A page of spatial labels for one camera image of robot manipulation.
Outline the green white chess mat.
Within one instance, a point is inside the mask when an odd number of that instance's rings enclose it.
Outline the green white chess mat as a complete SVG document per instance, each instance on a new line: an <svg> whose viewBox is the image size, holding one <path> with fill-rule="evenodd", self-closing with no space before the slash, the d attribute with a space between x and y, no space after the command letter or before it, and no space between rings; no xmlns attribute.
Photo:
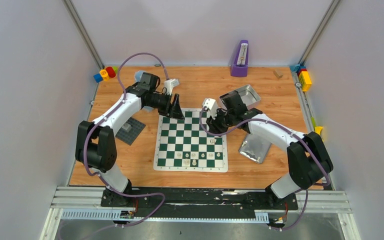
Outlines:
<svg viewBox="0 0 384 240"><path fill-rule="evenodd" d="M213 136L204 131L207 112L200 115L200 108L183 108L184 120L159 116L153 169L170 172L214 172L228 171L227 136ZM184 166L184 159L190 160L190 166Z"/></svg>

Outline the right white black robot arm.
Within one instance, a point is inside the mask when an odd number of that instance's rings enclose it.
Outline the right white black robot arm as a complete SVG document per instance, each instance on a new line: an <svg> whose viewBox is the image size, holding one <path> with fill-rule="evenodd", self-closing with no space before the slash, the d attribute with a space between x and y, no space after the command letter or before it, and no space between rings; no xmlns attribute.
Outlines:
<svg viewBox="0 0 384 240"><path fill-rule="evenodd" d="M235 129L261 137L286 152L288 173L266 187L266 204L278 209L286 197L315 186L322 179L330 184L329 173L334 169L322 137L311 131L303 133L286 127L255 107L248 107L240 94L233 91L223 95L223 107L213 98L206 98L201 112L207 112L201 128L212 136L221 137Z"/></svg>

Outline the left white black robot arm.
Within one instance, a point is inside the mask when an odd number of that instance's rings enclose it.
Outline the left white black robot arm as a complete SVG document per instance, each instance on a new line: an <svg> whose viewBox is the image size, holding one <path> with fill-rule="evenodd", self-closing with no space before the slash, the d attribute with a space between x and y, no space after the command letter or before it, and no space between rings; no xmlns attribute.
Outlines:
<svg viewBox="0 0 384 240"><path fill-rule="evenodd" d="M77 128L75 159L82 163L89 176L98 176L105 187L114 192L114 200L120 206L133 201L131 181L116 165L116 133L134 114L151 107L163 117L184 120L180 95L157 90L161 79L144 72L140 81L123 87L119 100L103 115L93 121L82 121Z"/></svg>

